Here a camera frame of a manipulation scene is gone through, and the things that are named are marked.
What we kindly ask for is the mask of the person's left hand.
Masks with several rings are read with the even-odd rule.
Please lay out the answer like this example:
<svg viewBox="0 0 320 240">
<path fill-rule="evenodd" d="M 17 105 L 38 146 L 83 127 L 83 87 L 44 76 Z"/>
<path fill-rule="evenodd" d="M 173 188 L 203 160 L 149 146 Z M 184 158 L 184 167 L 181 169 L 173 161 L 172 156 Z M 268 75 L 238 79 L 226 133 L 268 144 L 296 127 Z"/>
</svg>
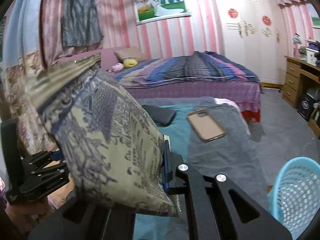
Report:
<svg viewBox="0 0 320 240">
<path fill-rule="evenodd" d="M 35 202 L 10 205 L 4 209 L 6 215 L 21 234 L 30 232 L 39 222 L 51 215 L 66 203 L 68 195 L 75 188 L 73 179 L 69 183 L 51 193 L 48 197 Z"/>
</svg>

